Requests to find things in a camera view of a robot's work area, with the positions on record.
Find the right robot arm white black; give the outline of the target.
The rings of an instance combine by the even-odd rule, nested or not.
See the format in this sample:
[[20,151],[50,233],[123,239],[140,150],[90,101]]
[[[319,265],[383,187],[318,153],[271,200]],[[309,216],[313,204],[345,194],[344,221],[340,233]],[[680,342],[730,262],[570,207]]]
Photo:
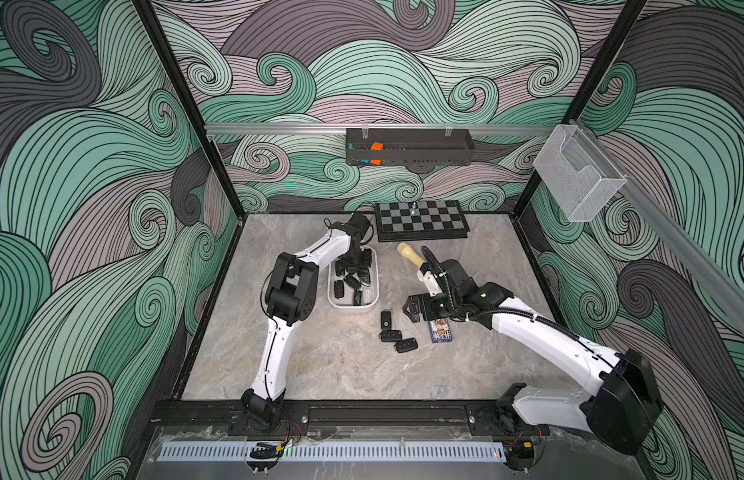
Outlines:
[[463,298],[412,295],[403,312],[412,321],[478,323],[533,350],[576,383],[574,389],[512,385],[496,403],[499,426],[511,435],[556,426],[635,456],[663,409],[652,366],[640,352],[619,352],[576,334],[495,283]]

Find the white plastic storage box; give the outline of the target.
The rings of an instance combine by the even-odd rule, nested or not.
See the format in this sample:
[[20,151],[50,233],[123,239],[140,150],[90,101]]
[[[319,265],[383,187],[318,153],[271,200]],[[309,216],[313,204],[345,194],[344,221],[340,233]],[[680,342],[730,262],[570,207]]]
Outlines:
[[363,247],[361,264],[353,268],[341,259],[334,260],[329,267],[327,298],[334,308],[346,313],[372,310],[380,298],[377,252]]

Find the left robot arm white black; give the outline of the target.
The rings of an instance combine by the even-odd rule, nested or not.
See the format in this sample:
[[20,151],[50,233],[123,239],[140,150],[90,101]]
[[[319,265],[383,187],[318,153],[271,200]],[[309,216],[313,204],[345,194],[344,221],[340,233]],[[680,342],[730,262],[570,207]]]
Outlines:
[[280,428],[286,393],[286,373],[294,340],[303,321],[317,303],[320,274],[342,267],[340,280],[351,288],[350,307],[366,312],[380,297],[377,253],[367,245],[371,220],[355,212],[346,222],[326,222],[326,233],[297,253],[281,253],[263,283],[261,309],[268,332],[254,381],[242,394],[245,414],[256,428],[273,432]]

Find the black flip key with ring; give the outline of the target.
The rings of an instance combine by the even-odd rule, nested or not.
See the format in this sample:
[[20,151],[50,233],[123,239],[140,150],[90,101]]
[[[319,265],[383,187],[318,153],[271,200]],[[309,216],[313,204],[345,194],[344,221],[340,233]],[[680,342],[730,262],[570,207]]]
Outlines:
[[363,287],[363,284],[359,281],[359,279],[353,275],[348,274],[344,277],[344,282],[353,290],[361,290]]

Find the black three-button key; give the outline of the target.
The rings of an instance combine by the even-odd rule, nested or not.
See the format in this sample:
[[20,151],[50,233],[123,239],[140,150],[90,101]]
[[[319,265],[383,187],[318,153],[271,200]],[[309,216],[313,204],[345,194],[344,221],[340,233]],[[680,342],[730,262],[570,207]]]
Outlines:
[[403,340],[400,330],[384,330],[380,332],[379,338],[384,343],[396,343]]
[[334,281],[333,294],[336,299],[342,299],[345,297],[345,283],[342,280]]
[[417,350],[419,348],[419,344],[415,338],[407,338],[397,341],[394,344],[394,348],[397,353],[403,354]]

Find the silver black BMW key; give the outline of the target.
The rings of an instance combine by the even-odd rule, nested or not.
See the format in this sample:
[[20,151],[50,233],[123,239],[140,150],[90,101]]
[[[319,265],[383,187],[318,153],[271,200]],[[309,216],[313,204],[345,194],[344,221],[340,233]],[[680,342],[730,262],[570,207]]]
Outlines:
[[364,286],[370,286],[372,284],[372,275],[368,268],[360,270],[357,273],[357,277]]

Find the black VW flip key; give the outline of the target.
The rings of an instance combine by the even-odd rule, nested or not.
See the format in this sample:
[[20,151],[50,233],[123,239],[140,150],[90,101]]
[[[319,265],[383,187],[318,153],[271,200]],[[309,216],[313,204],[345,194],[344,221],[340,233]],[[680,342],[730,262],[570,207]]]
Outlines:
[[382,331],[389,331],[392,329],[392,312],[390,310],[384,310],[381,312],[380,324]]

